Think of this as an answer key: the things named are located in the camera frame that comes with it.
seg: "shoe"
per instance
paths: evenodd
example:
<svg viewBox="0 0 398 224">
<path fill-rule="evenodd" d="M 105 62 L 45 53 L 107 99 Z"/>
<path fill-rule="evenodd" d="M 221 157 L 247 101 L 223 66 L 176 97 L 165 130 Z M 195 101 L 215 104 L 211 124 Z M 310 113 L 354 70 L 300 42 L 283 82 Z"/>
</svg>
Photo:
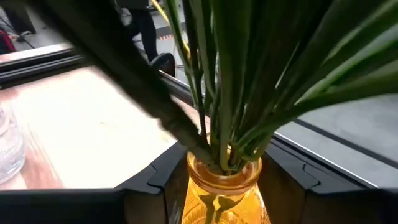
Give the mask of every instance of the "shoe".
<svg viewBox="0 0 398 224">
<path fill-rule="evenodd" d="M 175 78 L 175 60 L 171 53 L 161 53 L 154 58 L 149 65 Z"/>
<path fill-rule="evenodd" d="M 19 34 L 19 37 L 17 37 L 17 42 L 22 43 L 23 41 L 25 41 L 25 37 L 27 35 L 32 35 L 31 31 L 24 31 L 21 34 Z"/>
</svg>

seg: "glass vase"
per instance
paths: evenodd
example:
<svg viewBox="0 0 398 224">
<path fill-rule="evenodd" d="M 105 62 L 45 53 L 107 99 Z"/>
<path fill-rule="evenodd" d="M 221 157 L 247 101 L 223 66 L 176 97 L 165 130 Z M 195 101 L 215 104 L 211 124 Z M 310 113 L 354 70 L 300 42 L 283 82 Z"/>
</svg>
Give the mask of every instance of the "glass vase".
<svg viewBox="0 0 398 224">
<path fill-rule="evenodd" d="M 4 103 L 0 107 L 0 184 L 14 177 L 25 163 L 22 133 Z"/>
<path fill-rule="evenodd" d="M 188 152 L 189 183 L 183 224 L 270 223 L 257 180 L 261 159 L 235 175 L 216 175 Z"/>
</svg>

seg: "wooden table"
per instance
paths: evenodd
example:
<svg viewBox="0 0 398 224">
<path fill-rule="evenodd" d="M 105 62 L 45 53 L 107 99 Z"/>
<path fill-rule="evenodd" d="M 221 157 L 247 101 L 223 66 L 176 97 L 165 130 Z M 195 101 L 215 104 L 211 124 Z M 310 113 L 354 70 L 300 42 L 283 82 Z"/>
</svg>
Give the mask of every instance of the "wooden table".
<svg viewBox="0 0 398 224">
<path fill-rule="evenodd" d="M 176 142 L 95 67 L 1 90 L 0 104 L 25 142 L 24 166 L 1 190 L 115 187 Z"/>
</svg>

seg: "yellow glass vase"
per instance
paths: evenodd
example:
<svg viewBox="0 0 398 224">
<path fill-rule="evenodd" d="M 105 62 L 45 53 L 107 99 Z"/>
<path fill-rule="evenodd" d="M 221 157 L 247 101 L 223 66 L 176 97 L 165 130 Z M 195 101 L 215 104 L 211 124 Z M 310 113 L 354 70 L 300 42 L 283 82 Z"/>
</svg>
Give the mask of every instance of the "yellow glass vase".
<svg viewBox="0 0 398 224">
<path fill-rule="evenodd" d="M 270 223 L 257 180 L 261 159 L 248 162 L 242 172 L 224 176 L 211 173 L 188 152 L 189 183 L 183 224 Z"/>
</svg>

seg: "vase rim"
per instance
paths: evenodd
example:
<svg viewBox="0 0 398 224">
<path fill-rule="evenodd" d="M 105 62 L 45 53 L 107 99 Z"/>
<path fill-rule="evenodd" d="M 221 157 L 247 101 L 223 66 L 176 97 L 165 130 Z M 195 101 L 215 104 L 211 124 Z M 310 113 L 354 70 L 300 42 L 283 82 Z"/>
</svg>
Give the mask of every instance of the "vase rim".
<svg viewBox="0 0 398 224">
<path fill-rule="evenodd" d="M 210 172 L 204 163 L 187 153 L 188 173 L 191 179 L 201 188 L 215 194 L 238 195 L 253 187 L 262 169 L 261 158 L 249 161 L 241 172 L 234 175 L 218 175 Z"/>
</svg>

